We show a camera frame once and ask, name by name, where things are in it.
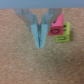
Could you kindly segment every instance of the yellow-green block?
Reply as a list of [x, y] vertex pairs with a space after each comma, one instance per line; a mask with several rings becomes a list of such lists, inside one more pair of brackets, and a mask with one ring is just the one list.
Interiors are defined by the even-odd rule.
[[70, 23], [64, 23], [64, 34], [63, 35], [56, 35], [55, 40], [56, 42], [68, 42], [70, 41]]

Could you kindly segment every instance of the brown carpet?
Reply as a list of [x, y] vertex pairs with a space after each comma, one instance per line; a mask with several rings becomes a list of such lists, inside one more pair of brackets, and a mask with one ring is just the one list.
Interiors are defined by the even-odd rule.
[[[47, 9], [32, 9], [38, 22]], [[13, 9], [0, 10], [0, 84], [84, 84], [84, 9], [63, 9], [71, 41], [48, 36], [37, 49], [33, 35]]]

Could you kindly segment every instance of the pink block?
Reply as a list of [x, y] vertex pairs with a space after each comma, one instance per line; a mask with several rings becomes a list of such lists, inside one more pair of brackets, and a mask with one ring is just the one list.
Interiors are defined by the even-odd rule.
[[61, 15], [55, 21], [55, 23], [52, 23], [48, 35], [49, 36], [63, 35], [63, 13], [61, 13]]

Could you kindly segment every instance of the lime green object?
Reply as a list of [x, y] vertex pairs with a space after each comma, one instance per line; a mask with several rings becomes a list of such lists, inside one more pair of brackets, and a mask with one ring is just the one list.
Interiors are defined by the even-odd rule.
[[56, 42], [68, 42], [70, 41], [70, 23], [64, 23], [63, 28], [64, 34], [63, 35], [56, 35], [55, 41]]

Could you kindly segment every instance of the pink object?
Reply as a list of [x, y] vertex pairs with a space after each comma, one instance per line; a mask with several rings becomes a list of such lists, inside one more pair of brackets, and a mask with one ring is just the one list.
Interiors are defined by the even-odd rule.
[[63, 13], [61, 13], [61, 15], [55, 21], [55, 23], [52, 23], [48, 35], [49, 36], [63, 35]]

